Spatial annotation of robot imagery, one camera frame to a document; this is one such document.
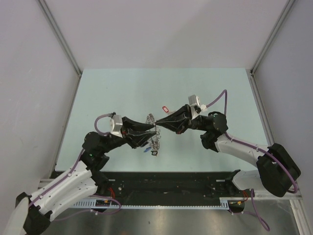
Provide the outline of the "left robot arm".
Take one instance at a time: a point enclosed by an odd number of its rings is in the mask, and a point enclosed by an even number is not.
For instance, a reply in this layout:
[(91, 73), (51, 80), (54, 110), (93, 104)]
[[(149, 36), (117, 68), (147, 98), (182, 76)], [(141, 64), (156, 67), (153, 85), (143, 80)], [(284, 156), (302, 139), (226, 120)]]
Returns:
[(110, 159), (106, 154), (125, 144), (132, 149), (144, 147), (157, 134), (155, 124), (133, 121), (116, 113), (99, 116), (94, 122), (94, 132), (84, 138), (82, 150), (75, 163), (49, 184), (31, 194), (21, 193), (19, 204), (28, 202), (22, 230), (28, 235), (40, 235), (51, 222), (77, 201), (104, 195), (109, 180), (101, 169)]

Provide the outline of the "red key tag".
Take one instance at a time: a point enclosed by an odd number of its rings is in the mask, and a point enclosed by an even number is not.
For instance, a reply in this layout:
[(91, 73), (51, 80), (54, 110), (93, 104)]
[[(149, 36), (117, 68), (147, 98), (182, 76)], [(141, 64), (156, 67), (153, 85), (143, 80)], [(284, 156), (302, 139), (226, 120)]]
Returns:
[(165, 113), (169, 113), (169, 109), (166, 106), (163, 106), (162, 109)]

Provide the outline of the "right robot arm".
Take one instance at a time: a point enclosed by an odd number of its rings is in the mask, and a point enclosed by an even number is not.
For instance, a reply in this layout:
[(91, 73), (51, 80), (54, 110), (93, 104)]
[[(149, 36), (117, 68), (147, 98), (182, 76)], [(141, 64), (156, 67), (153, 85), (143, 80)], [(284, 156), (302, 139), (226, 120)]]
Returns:
[(282, 145), (274, 143), (266, 146), (240, 140), (228, 134), (225, 114), (210, 112), (204, 116), (198, 111), (198, 108), (184, 105), (157, 120), (156, 125), (176, 134), (188, 129), (202, 131), (200, 139), (205, 149), (234, 156), (256, 167), (256, 170), (235, 170), (231, 173), (225, 184), (230, 196), (238, 196), (246, 189), (267, 190), (277, 197), (297, 193), (296, 180), (301, 171)]

